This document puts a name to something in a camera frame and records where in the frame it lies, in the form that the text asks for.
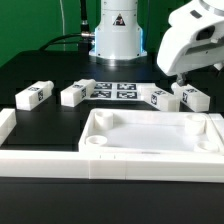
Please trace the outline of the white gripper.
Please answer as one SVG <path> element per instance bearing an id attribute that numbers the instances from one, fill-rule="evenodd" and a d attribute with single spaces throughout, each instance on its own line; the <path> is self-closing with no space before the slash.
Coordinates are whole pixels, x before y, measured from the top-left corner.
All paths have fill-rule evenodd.
<path id="1" fill-rule="evenodd" d="M 167 75 L 185 84 L 185 72 L 224 66 L 224 0 L 191 0 L 174 10 L 163 36 L 157 64 Z"/>

